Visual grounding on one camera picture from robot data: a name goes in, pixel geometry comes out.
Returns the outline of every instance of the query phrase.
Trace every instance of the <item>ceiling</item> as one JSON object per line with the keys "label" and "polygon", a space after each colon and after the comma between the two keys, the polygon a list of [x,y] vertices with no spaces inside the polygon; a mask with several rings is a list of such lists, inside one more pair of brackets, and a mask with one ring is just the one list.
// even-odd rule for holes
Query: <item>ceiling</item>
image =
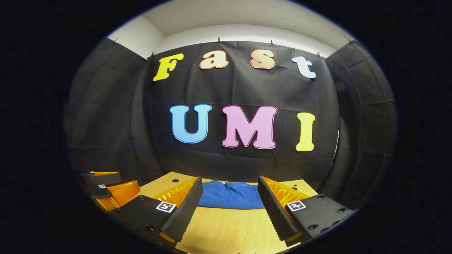
{"label": "ceiling", "polygon": [[163,35],[223,24],[251,24],[299,33],[335,49],[352,35],[288,0],[172,0],[142,14]]}

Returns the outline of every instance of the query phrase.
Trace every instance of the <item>wooden table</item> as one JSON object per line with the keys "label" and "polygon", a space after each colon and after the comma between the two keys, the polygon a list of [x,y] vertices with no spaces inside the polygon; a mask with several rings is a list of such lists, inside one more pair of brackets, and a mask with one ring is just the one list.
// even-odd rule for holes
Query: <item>wooden table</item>
{"label": "wooden table", "polygon": [[[170,172],[141,186],[138,195],[152,197],[193,177]],[[298,191],[310,197],[317,195],[304,180],[280,183],[291,188],[296,185]],[[285,242],[279,240],[265,209],[211,207],[196,208],[182,242],[177,243],[176,248],[190,254],[274,254],[288,249]]]}

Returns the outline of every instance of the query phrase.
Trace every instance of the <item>white wall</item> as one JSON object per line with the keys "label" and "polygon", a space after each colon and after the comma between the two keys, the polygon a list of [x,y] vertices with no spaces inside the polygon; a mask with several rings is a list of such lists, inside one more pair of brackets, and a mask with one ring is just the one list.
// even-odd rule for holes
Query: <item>white wall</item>
{"label": "white wall", "polygon": [[269,43],[301,49],[313,54],[320,52],[325,57],[330,56],[336,49],[310,37],[283,29],[246,25],[229,24],[196,28],[165,37],[160,41],[154,52],[160,53],[170,49],[204,42],[220,41],[249,41]]}
{"label": "white wall", "polygon": [[108,36],[143,58],[151,56],[164,35],[146,18],[138,16]]}

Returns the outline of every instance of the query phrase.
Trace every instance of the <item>yellow letter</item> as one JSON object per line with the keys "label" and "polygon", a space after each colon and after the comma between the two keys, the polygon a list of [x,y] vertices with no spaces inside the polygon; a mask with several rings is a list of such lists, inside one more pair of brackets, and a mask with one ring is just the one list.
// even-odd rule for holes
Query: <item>yellow letter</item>
{"label": "yellow letter", "polygon": [[157,80],[164,80],[170,75],[167,73],[166,70],[172,71],[176,67],[176,60],[182,60],[184,58],[184,55],[182,53],[174,55],[174,56],[167,56],[160,59],[160,66],[159,70],[157,71],[157,75],[154,77],[154,81]]}
{"label": "yellow letter", "polygon": [[251,53],[251,66],[256,69],[271,69],[275,67],[275,55],[270,50],[256,49]]}
{"label": "yellow letter", "polygon": [[314,144],[312,143],[312,122],[315,120],[315,116],[311,113],[298,113],[298,119],[301,123],[300,130],[300,143],[297,144],[297,151],[312,151]]}
{"label": "yellow letter", "polygon": [[222,50],[214,50],[209,53],[205,53],[202,56],[204,60],[199,63],[199,67],[204,70],[215,68],[223,68],[229,63],[226,61],[226,52]]}

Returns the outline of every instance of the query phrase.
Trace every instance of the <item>letter m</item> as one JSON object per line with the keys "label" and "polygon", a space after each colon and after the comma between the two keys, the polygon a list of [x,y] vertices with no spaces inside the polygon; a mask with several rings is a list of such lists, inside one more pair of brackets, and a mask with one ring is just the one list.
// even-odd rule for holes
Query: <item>letter m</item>
{"label": "letter m", "polygon": [[273,119],[278,110],[272,106],[262,106],[257,111],[251,122],[245,116],[239,106],[226,106],[223,113],[226,114],[226,139],[222,145],[225,147],[238,147],[239,142],[235,139],[235,132],[244,147],[247,147],[254,134],[257,134],[253,146],[258,149],[275,148],[273,141]]}

